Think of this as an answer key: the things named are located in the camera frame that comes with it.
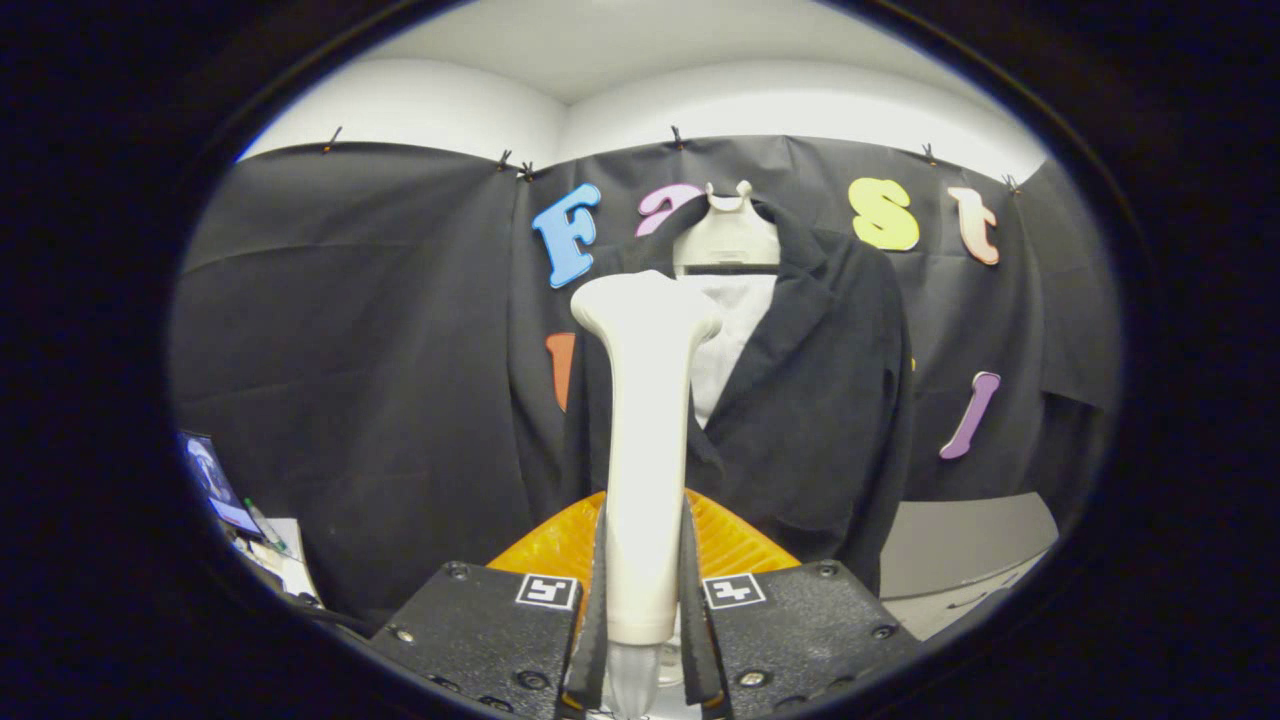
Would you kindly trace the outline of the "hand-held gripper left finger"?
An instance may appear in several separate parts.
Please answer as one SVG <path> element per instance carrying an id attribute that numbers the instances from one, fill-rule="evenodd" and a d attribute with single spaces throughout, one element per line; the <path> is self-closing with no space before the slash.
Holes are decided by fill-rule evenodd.
<path id="1" fill-rule="evenodd" d="M 604 495 L 570 505 L 486 565 L 451 561 L 371 646 L 426 682 L 526 719 L 602 703 L 604 623 L 591 619 Z"/>

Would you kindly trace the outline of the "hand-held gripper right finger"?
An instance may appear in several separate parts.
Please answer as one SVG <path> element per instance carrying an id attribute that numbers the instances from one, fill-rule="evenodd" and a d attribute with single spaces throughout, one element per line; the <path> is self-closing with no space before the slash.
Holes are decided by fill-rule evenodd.
<path id="1" fill-rule="evenodd" d="M 763 719 L 856 691 L 919 644 L 841 562 L 799 562 L 728 510 L 687 492 L 684 693 L 704 719 Z"/>

